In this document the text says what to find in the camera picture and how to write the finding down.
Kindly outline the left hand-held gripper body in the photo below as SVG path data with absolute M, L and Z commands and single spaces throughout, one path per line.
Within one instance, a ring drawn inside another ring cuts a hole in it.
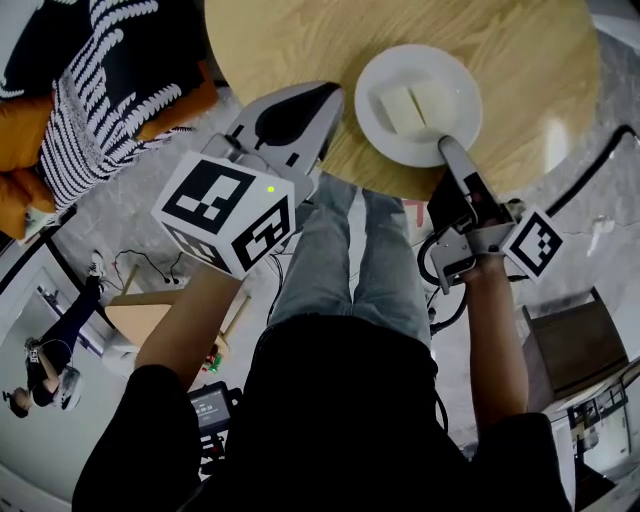
M 244 148 L 217 133 L 204 152 L 180 161 L 152 215 L 181 251 L 243 279 L 294 233 L 314 165 L 315 147 L 306 140 Z

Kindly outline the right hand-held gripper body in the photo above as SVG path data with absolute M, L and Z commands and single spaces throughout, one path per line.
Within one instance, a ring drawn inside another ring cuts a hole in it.
M 512 283 L 539 282 L 563 249 L 547 213 L 519 199 L 498 202 L 477 172 L 462 180 L 445 173 L 427 210 L 434 231 L 418 251 L 418 269 L 445 294 L 483 257 L 509 259 L 519 270 L 508 277 Z

